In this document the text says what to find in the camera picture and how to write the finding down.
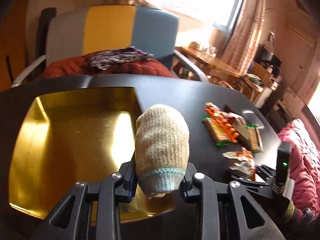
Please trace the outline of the gloved right hand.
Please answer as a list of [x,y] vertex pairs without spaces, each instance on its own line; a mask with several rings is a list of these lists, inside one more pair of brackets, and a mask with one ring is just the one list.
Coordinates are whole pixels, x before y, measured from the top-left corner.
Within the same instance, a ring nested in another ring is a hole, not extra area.
[[283,214],[284,224],[292,231],[306,230],[313,226],[316,218],[312,211],[306,209],[298,209],[290,200],[287,209]]

